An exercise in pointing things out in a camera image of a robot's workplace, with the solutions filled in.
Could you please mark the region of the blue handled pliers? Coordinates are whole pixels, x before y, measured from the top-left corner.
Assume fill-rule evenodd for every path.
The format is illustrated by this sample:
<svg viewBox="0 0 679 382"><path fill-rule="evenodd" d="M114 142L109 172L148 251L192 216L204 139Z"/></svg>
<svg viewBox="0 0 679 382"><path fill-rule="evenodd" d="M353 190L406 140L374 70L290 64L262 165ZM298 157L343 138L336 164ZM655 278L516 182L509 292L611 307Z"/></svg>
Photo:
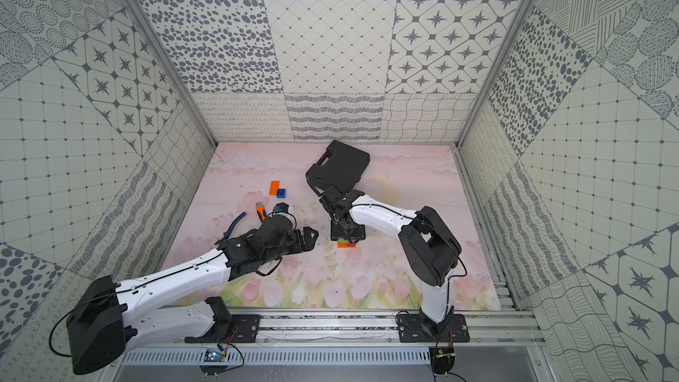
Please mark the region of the blue handled pliers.
<svg viewBox="0 0 679 382"><path fill-rule="evenodd" d="M240 215L238 215L234 221L228 226L227 230L223 233L223 239L230 239L232 237L233 231L235 230L236 226L242 221L247 216L246 212L242 212Z"/></svg>

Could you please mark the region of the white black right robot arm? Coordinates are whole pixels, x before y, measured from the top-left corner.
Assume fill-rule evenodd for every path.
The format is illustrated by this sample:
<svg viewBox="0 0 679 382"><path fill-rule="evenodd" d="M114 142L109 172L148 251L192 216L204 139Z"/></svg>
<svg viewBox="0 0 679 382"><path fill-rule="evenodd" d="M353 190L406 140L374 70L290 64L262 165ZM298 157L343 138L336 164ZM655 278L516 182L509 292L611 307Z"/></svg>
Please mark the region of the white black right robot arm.
<svg viewBox="0 0 679 382"><path fill-rule="evenodd" d="M341 193L335 187L318 196L330 216L332 240L355 244L366 239L368 227L398 240L412 272L424 283L420 311L433 324L447 320L447 278L459 263L462 247L436 210L400 209L361 191Z"/></svg>

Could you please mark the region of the left controller board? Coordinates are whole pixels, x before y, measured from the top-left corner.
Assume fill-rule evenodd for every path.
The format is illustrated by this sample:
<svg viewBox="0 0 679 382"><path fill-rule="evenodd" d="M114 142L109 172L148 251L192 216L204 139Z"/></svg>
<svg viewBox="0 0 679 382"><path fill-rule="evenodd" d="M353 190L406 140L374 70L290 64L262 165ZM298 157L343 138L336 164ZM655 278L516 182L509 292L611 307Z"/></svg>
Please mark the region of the left controller board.
<svg viewBox="0 0 679 382"><path fill-rule="evenodd" d="M214 377L225 372L227 367L226 356L221 350L215 348L208 348L206 350L203 360L199 365L204 376Z"/></svg>

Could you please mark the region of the orange handled tool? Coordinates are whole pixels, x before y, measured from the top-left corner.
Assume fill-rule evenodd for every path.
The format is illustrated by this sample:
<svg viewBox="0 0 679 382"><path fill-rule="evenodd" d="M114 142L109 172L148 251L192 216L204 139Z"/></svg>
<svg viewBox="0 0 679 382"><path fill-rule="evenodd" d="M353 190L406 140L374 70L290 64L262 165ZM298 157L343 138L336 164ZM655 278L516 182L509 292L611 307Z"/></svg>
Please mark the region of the orange handled tool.
<svg viewBox="0 0 679 382"><path fill-rule="evenodd" d="M262 202L256 203L256 214L261 222L265 221L267 213Z"/></svg>

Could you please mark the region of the controller board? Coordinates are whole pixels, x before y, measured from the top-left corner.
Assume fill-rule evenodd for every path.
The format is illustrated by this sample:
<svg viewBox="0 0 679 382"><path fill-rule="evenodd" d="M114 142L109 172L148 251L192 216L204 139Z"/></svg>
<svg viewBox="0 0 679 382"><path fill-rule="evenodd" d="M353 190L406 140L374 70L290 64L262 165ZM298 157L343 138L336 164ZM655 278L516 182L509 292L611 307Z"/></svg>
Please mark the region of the controller board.
<svg viewBox="0 0 679 382"><path fill-rule="evenodd" d="M199 365L204 376L214 377L225 372L227 367L226 356L221 350L215 348L208 348L206 350L203 360Z"/></svg>
<svg viewBox="0 0 679 382"><path fill-rule="evenodd" d="M455 363L453 347L429 348L431 371L434 375L447 375Z"/></svg>

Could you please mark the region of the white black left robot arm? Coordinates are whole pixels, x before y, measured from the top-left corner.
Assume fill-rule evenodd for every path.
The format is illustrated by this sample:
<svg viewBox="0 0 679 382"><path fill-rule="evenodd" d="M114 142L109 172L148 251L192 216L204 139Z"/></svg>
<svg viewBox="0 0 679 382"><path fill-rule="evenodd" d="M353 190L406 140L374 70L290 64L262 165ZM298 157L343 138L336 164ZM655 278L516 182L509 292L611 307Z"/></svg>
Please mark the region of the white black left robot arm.
<svg viewBox="0 0 679 382"><path fill-rule="evenodd" d="M225 300L176 307L174 302L204 288L260 274L262 266L314 249L319 233L286 214L266 218L256 229L223 238L208 252L180 265L136 279L92 282L65 319L69 357L76 375L103 369L127 350L166 341L220 344L254 341L259 319L241 324Z"/></svg>

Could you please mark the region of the black plastic carrying case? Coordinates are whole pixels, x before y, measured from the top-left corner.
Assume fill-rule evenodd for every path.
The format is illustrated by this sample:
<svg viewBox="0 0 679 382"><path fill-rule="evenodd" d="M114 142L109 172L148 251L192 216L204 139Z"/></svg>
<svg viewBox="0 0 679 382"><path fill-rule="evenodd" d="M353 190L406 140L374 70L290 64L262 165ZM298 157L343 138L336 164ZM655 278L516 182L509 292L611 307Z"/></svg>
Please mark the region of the black plastic carrying case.
<svg viewBox="0 0 679 382"><path fill-rule="evenodd" d="M370 161L368 152L333 140L305 177L317 196L322 196L329 187L346 194L359 182Z"/></svg>

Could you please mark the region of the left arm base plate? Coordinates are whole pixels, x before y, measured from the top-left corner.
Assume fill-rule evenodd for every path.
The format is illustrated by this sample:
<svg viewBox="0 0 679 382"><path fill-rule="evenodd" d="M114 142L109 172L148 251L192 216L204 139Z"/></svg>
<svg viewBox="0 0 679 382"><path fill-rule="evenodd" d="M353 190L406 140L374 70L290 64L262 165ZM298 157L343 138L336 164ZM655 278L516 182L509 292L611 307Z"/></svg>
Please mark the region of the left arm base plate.
<svg viewBox="0 0 679 382"><path fill-rule="evenodd" d="M231 318L218 318L199 337L185 337L188 344L198 343L255 343L262 316L233 315Z"/></svg>

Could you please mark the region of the right controller board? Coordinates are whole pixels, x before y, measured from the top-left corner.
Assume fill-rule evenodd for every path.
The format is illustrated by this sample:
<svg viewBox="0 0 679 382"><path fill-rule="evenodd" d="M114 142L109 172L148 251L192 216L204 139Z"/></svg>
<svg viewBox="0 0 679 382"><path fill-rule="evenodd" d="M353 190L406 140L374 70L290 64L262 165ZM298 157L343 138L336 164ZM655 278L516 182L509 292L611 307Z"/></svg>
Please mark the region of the right controller board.
<svg viewBox="0 0 679 382"><path fill-rule="evenodd" d="M453 347L429 348L431 371L434 375L447 375L455 363Z"/></svg>

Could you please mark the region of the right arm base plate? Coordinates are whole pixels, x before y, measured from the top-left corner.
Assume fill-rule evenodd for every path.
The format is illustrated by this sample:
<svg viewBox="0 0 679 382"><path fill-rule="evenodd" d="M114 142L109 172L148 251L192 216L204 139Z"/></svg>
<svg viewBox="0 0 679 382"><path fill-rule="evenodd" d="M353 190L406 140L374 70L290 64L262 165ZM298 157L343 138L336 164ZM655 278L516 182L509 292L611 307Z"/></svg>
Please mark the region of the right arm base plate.
<svg viewBox="0 0 679 382"><path fill-rule="evenodd" d="M401 343L414 342L469 342L470 334L462 314L450 314L435 323L424 314L398 314L395 323Z"/></svg>

